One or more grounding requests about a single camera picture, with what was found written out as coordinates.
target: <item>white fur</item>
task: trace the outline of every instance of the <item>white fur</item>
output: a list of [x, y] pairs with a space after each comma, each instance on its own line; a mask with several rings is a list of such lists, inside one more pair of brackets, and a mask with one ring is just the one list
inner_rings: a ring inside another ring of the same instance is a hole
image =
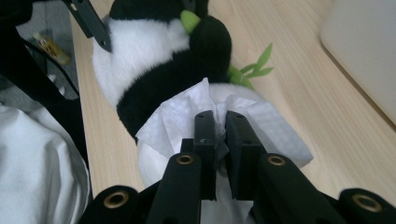
[[180, 20], [161, 21], [109, 20], [109, 53], [93, 41], [93, 68], [108, 102], [116, 108], [121, 96], [134, 81], [172, 55], [189, 48], [190, 37]]

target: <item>black fur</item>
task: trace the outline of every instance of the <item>black fur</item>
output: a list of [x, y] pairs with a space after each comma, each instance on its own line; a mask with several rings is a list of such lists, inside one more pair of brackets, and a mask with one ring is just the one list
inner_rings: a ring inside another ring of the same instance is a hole
[[[207, 15], [208, 0], [195, 0], [195, 14]], [[171, 21], [185, 9], [181, 0], [115, 0], [110, 10], [113, 20]]]
[[160, 104], [207, 77], [210, 83], [229, 82], [231, 38], [225, 26], [204, 18], [191, 34], [189, 50], [173, 55], [139, 78], [117, 105], [120, 120], [131, 136], [146, 123]]

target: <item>green bamboo leaf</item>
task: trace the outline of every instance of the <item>green bamboo leaf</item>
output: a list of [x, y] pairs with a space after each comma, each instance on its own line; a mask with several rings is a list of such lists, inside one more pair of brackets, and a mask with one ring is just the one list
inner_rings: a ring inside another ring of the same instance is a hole
[[260, 71], [260, 69], [268, 62], [271, 56], [271, 52], [272, 52], [272, 43], [268, 45], [268, 47], [260, 56], [259, 60], [256, 63], [256, 66], [254, 67], [253, 73]]
[[245, 75], [245, 78], [263, 77], [265, 75], [268, 75], [270, 72], [272, 72], [272, 70], [274, 70], [274, 67], [263, 68], [259, 72], [256, 72], [256, 73], [253, 72], [253, 73]]
[[253, 85], [251, 85], [247, 78], [242, 79], [242, 85], [254, 91]]
[[244, 78], [242, 73], [232, 65], [230, 65], [228, 69], [228, 76], [230, 78], [231, 83], [236, 85], [241, 85], [242, 79]]
[[245, 66], [244, 68], [241, 69], [241, 73], [245, 74], [246, 72], [250, 71], [251, 69], [253, 69], [256, 66], [255, 63], [251, 63], [247, 66]]

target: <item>black metal bracket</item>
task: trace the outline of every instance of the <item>black metal bracket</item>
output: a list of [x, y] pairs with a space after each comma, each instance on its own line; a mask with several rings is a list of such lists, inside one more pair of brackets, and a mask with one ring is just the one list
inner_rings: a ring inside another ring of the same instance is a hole
[[[230, 197], [253, 201], [256, 223], [396, 223], [396, 208], [370, 191], [346, 189], [338, 201], [318, 191], [289, 158], [266, 153], [244, 116], [228, 112], [226, 130]], [[180, 151], [160, 182], [140, 193], [122, 186], [104, 190], [80, 223], [200, 223], [201, 200], [216, 199], [211, 111], [195, 117], [194, 139], [183, 139]]]
[[62, 0], [88, 38], [94, 37], [100, 47], [111, 52], [111, 40], [106, 27], [89, 0]]

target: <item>yellow object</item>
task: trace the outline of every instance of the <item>yellow object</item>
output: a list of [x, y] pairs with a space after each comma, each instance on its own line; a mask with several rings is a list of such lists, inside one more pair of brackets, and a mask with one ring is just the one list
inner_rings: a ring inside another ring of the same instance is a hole
[[70, 63], [70, 56], [67, 55], [58, 45], [56, 45], [52, 39], [39, 33], [33, 34], [33, 37], [35, 38], [37, 45], [46, 51], [48, 55], [56, 60], [59, 64]]

